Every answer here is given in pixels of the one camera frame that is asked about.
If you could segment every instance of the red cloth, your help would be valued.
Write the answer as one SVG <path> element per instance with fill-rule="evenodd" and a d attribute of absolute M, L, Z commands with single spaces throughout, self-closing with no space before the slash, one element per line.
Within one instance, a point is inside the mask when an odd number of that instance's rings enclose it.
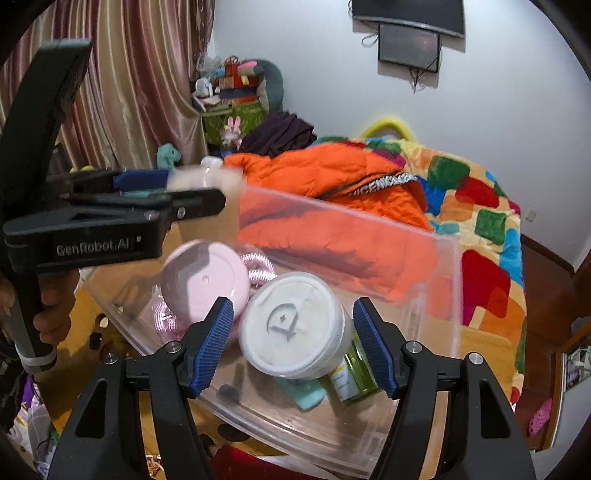
<path fill-rule="evenodd" d="M 216 480 L 315 480 L 224 445 L 211 461 Z"/>

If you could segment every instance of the orange down jacket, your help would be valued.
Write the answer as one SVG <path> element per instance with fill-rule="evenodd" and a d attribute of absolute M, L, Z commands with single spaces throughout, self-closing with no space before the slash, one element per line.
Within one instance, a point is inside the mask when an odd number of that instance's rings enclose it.
<path fill-rule="evenodd" d="M 351 195 L 373 180 L 401 172 L 394 163 L 360 148 L 327 143 L 273 159 L 238 153 L 226 157 L 225 164 L 242 168 L 250 186 L 323 199 L 432 230 L 416 180 Z M 319 208 L 315 202 L 269 199 L 265 190 L 250 190 L 244 196 L 239 241 L 308 259 L 329 274 L 343 273 L 339 280 L 350 290 L 363 293 L 369 288 L 391 300 L 402 300 L 433 276 L 437 255 L 432 235 L 389 222 L 368 222 L 364 215 Z"/>

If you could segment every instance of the pink striped curtain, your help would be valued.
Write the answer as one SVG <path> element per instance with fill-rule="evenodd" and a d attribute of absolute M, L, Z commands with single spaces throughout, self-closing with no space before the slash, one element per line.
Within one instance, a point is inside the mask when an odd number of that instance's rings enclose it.
<path fill-rule="evenodd" d="M 214 1 L 57 0 L 0 70 L 0 123 L 43 41 L 87 37 L 89 71 L 58 138 L 72 164 L 150 168 L 165 143 L 198 163 L 206 143 L 189 78 L 211 36 Z"/>

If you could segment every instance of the pink lid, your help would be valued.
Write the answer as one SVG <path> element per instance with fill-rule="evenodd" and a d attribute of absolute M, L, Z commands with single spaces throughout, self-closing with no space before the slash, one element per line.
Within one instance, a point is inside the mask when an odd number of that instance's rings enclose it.
<path fill-rule="evenodd" d="M 246 306 L 251 285 L 246 266 L 232 248 L 194 240 L 167 258 L 160 287 L 171 312 L 195 323 L 205 319 L 218 297 L 232 301 L 236 319 Z"/>

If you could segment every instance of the television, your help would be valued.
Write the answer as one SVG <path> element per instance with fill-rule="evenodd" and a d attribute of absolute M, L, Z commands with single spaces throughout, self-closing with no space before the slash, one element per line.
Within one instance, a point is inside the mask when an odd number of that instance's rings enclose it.
<path fill-rule="evenodd" d="M 354 20 L 417 27 L 464 38 L 462 0 L 352 0 Z"/>

